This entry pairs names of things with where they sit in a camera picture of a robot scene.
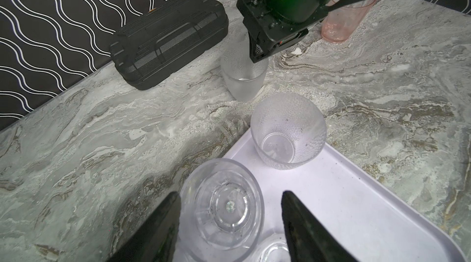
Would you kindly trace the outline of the frosted plastic cup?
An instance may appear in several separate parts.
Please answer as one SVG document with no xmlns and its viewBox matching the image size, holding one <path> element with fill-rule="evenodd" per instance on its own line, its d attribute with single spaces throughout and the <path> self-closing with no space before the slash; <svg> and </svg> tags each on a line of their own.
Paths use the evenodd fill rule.
<svg viewBox="0 0 471 262">
<path fill-rule="evenodd" d="M 248 102 L 258 94 L 269 67 L 267 59 L 252 62 L 249 41 L 232 44 L 223 53 L 220 63 L 227 89 L 241 102 Z"/>
<path fill-rule="evenodd" d="M 251 115 L 250 132 L 262 162 L 278 170 L 312 161 L 327 138 L 319 108 L 295 93 L 276 93 L 261 101 Z"/>
</svg>

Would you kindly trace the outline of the pink plastic cup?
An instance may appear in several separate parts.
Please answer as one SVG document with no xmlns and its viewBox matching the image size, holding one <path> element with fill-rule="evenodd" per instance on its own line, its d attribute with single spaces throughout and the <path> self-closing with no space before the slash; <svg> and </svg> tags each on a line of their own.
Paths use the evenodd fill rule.
<svg viewBox="0 0 471 262">
<path fill-rule="evenodd" d="M 328 5 L 340 0 L 331 0 Z M 328 14 L 322 22 L 321 36 L 331 43 L 346 41 L 360 25 L 376 0 L 363 0 L 341 7 Z"/>
</svg>

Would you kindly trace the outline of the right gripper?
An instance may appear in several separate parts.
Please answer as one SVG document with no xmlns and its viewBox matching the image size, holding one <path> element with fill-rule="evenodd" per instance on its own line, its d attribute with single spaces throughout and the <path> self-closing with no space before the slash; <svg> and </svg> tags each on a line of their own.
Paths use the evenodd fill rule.
<svg viewBox="0 0 471 262">
<path fill-rule="evenodd" d="M 262 61 L 308 34 L 324 19 L 330 0 L 237 0 L 237 9 L 249 34 L 249 57 Z"/>
</svg>

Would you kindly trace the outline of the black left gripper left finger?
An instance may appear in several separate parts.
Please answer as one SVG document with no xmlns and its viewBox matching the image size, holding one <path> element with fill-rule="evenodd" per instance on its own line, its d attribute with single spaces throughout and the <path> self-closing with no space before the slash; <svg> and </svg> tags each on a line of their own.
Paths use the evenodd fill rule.
<svg viewBox="0 0 471 262">
<path fill-rule="evenodd" d="M 110 262 L 171 262 L 178 238 L 181 197 L 171 192 Z"/>
</svg>

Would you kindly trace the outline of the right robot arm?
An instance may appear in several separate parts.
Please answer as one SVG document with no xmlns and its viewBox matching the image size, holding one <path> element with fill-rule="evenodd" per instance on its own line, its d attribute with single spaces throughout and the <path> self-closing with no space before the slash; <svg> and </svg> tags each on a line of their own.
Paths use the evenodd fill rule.
<svg viewBox="0 0 471 262">
<path fill-rule="evenodd" d="M 249 34 L 249 57 L 262 61 L 308 34 L 309 27 L 327 14 L 364 0 L 237 0 L 237 9 Z"/>
</svg>

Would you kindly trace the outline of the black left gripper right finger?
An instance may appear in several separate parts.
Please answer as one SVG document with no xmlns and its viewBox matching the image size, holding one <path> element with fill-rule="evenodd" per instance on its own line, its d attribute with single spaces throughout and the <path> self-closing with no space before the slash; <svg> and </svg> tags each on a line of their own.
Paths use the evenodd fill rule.
<svg viewBox="0 0 471 262">
<path fill-rule="evenodd" d="M 355 262 L 291 191 L 282 194 L 282 220 L 292 262 Z"/>
</svg>

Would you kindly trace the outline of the clear plastic cup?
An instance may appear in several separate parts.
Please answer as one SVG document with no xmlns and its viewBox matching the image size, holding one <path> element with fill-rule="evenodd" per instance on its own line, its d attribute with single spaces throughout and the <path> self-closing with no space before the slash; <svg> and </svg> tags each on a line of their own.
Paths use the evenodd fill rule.
<svg viewBox="0 0 471 262">
<path fill-rule="evenodd" d="M 256 248 L 252 262 L 290 262 L 287 240 L 284 234 L 272 234 Z"/>
<path fill-rule="evenodd" d="M 264 225 L 264 199 L 255 176 L 232 159 L 197 167 L 180 191 L 179 240 L 196 262 L 243 262 Z"/>
</svg>

